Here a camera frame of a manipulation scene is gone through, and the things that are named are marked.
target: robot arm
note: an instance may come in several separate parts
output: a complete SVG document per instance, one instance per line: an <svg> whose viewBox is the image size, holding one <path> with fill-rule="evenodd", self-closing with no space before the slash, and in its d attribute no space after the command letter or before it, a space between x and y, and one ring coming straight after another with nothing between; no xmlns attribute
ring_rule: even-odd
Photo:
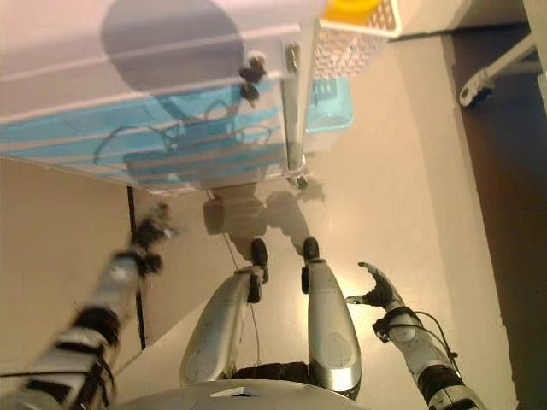
<svg viewBox="0 0 547 410"><path fill-rule="evenodd" d="M57 335L34 362L20 388L0 398L8 410L60 410L109 405L114 380L110 362L121 327L134 309L141 278L159 270L161 260L150 246L174 230L167 226L167 207L143 221L129 248L114 255L91 298L74 322Z"/></svg>
<svg viewBox="0 0 547 410"><path fill-rule="evenodd" d="M384 318L373 325L374 332L382 342L392 341L401 351L428 408L486 410L479 397L463 383L452 364L453 358L437 347L384 273L368 263L360 266L373 275L376 286L366 295L351 296L346 301L385 309Z"/></svg>

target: robot leg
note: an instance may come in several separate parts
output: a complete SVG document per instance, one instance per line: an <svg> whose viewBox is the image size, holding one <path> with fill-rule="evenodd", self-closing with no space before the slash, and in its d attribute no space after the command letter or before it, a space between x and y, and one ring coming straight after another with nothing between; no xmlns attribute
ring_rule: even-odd
<svg viewBox="0 0 547 410"><path fill-rule="evenodd" d="M314 238L306 239L303 253L311 371L321 387L355 399L361 386L361 350L350 312Z"/></svg>
<svg viewBox="0 0 547 410"><path fill-rule="evenodd" d="M182 384L230 378L247 303L258 303L268 281L268 256L261 239L251 244L253 265L237 270L213 294L202 312L180 364Z"/></svg>

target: blue basket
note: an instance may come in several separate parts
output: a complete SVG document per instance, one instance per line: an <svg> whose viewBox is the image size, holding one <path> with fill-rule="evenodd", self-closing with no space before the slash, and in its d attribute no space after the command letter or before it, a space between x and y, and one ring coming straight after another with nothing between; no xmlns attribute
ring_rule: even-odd
<svg viewBox="0 0 547 410"><path fill-rule="evenodd" d="M353 122L347 78L317 79L309 96L307 133L343 130Z"/></svg>

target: white basket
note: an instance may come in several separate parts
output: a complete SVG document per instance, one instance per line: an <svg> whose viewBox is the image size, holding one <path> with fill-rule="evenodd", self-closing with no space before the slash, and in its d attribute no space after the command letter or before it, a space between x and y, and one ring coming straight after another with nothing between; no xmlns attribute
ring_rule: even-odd
<svg viewBox="0 0 547 410"><path fill-rule="evenodd" d="M397 0L382 0L363 26L322 20L315 46L316 79L359 74L401 33Z"/></svg>

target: white wall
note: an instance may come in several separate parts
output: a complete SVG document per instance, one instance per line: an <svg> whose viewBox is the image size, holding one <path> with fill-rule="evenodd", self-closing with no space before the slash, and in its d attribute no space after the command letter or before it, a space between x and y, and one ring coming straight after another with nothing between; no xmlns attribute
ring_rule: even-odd
<svg viewBox="0 0 547 410"><path fill-rule="evenodd" d="M526 21L521 0L399 0L403 35Z"/></svg>
<svg viewBox="0 0 547 410"><path fill-rule="evenodd" d="M129 226L125 186L0 160L0 372L24 370L69 323ZM140 351L136 319L122 337L118 366Z"/></svg>

